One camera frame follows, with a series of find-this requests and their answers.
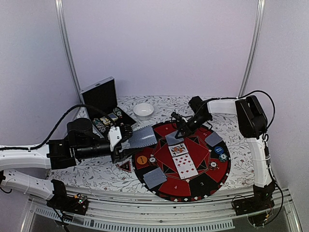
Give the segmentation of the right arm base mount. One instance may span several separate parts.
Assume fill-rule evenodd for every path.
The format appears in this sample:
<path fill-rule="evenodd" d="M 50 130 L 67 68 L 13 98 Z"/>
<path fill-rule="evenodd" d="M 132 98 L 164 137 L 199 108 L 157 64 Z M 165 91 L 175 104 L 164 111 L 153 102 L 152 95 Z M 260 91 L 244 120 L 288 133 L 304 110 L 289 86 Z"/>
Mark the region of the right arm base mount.
<path fill-rule="evenodd" d="M 252 197 L 236 195 L 232 199 L 231 205 L 237 216 L 255 213 L 248 216 L 247 219 L 252 226 L 262 227 L 268 222 L 275 204 L 272 193 L 259 190 L 254 190 L 253 193 Z"/>

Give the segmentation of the blue small blind button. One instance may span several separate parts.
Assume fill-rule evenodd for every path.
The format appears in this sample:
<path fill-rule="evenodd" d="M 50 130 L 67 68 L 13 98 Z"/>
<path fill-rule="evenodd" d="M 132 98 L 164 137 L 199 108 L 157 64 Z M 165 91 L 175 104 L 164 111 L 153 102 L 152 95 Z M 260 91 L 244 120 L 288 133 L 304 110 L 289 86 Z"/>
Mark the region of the blue small blind button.
<path fill-rule="evenodd" d="M 221 147 L 221 146 L 216 146 L 215 148 L 214 148 L 214 151 L 215 151 L 215 153 L 217 153 L 217 154 L 222 154 L 222 153 L 224 153 L 224 149 Z"/>

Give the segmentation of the green fifty poker chip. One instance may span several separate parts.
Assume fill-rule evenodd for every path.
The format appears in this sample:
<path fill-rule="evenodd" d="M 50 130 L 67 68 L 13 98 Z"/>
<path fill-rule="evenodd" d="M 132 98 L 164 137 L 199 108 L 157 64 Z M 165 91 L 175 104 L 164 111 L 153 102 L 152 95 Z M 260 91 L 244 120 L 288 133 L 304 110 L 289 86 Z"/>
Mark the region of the green fifty poker chip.
<path fill-rule="evenodd" d="M 228 160 L 228 157 L 225 153 L 222 153 L 219 155 L 219 161 L 220 162 L 226 162 Z"/>

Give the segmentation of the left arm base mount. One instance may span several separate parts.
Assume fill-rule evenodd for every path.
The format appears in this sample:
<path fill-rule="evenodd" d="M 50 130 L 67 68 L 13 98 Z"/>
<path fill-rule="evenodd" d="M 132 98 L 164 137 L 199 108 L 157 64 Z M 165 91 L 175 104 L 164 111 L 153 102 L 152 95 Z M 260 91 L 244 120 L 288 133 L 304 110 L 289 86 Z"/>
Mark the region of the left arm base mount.
<path fill-rule="evenodd" d="M 63 182 L 59 180 L 51 180 L 54 190 L 53 196 L 47 201 L 47 205 L 61 212 L 70 212 L 79 215 L 85 215 L 88 209 L 89 201 L 86 195 L 78 193 L 74 196 L 69 196 Z"/>

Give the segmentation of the orange black hundred chip stack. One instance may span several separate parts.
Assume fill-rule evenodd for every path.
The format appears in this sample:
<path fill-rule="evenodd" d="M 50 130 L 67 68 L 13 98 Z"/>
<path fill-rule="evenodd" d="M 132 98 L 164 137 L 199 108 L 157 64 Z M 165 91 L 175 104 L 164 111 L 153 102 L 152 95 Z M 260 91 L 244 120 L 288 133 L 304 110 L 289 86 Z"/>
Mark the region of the orange black hundred chip stack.
<path fill-rule="evenodd" d="M 148 161 L 151 166 L 155 166 L 157 163 L 157 160 L 155 157 L 150 157 Z"/>

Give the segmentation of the black triangular all-in button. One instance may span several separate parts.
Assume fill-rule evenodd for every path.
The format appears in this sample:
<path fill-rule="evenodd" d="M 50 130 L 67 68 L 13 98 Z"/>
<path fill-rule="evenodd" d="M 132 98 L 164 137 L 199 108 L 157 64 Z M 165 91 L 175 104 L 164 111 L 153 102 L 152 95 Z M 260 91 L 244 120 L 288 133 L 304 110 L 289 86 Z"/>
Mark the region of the black triangular all-in button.
<path fill-rule="evenodd" d="M 117 167 L 122 170 L 122 171 L 125 171 L 125 172 L 128 172 L 130 173 L 131 172 L 131 163 L 130 161 L 127 161 L 123 164 L 120 164 L 120 165 L 117 165 Z"/>

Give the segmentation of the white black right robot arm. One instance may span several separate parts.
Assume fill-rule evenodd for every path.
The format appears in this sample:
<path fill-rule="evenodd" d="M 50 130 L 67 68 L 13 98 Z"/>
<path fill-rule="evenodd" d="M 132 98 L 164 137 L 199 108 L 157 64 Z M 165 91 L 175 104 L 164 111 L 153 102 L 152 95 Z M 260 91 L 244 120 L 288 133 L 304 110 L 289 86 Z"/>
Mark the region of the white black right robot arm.
<path fill-rule="evenodd" d="M 254 197 L 250 199 L 250 207 L 254 211 L 261 210 L 275 190 L 275 180 L 270 171 L 270 154 L 267 146 L 267 130 L 270 126 L 266 114 L 258 98 L 247 94 L 240 98 L 210 98 L 202 100 L 193 97 L 189 106 L 194 114 L 189 119 L 173 112 L 176 120 L 176 138 L 192 135 L 205 122 L 212 120 L 212 114 L 233 114 L 237 116 L 239 131 L 247 140 L 252 154 L 254 167 Z"/>

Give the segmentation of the dealt blue playing card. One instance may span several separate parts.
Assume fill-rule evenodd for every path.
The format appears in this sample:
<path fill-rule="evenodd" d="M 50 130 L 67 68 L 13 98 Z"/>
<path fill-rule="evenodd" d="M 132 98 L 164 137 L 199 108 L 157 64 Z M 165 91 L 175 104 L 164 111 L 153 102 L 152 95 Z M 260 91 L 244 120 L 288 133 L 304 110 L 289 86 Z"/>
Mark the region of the dealt blue playing card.
<path fill-rule="evenodd" d="M 158 167 L 143 175 L 143 180 L 149 189 L 152 189 L 167 181 L 167 177 Z"/>

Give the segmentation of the nine of diamonds card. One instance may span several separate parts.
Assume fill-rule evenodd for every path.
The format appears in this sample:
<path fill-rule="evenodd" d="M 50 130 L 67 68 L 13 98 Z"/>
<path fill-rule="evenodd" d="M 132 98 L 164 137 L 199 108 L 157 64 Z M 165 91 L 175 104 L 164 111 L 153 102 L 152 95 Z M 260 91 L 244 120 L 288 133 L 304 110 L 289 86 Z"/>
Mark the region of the nine of diamonds card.
<path fill-rule="evenodd" d="M 188 153 L 173 157 L 172 159 L 179 174 L 193 174 L 197 172 L 196 167 Z"/>

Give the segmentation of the orange big blind button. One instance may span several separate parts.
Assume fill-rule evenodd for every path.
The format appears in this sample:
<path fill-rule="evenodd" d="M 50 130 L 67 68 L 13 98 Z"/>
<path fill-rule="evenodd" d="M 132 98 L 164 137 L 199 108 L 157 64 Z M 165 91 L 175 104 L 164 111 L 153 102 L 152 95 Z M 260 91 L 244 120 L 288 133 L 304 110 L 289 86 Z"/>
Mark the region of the orange big blind button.
<path fill-rule="evenodd" d="M 145 165 L 148 162 L 148 158 L 146 156 L 138 156 L 137 163 L 139 165 Z"/>

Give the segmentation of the three of diamonds card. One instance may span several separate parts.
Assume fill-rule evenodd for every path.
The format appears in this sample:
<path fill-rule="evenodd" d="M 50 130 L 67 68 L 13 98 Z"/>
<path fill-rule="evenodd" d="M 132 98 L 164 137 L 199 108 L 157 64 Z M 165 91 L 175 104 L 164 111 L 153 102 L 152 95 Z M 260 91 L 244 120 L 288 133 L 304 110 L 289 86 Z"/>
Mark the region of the three of diamonds card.
<path fill-rule="evenodd" d="M 182 170 L 179 172 L 179 176 L 181 179 L 188 179 L 195 175 L 198 175 L 198 171 L 196 169 Z"/>

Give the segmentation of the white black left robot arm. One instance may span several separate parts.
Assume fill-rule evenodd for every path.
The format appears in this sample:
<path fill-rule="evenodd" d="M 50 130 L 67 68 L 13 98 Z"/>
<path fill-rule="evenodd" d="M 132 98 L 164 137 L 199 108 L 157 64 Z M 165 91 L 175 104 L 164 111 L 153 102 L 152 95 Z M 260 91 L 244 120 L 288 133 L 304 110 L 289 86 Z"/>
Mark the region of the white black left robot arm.
<path fill-rule="evenodd" d="M 77 162 L 95 157 L 110 156 L 113 163 L 121 162 L 139 148 L 122 149 L 121 143 L 132 136 L 129 125 L 112 126 L 101 138 L 93 133 L 93 124 L 88 118 L 78 118 L 67 124 L 67 136 L 52 140 L 47 137 L 41 144 L 33 146 L 1 146 L 0 188 L 11 188 L 31 194 L 48 203 L 55 203 L 67 210 L 72 201 L 82 204 L 86 198 L 80 194 L 67 195 L 65 184 L 58 180 L 44 180 L 17 171 L 18 168 L 41 168 L 60 170 L 76 166 Z"/>

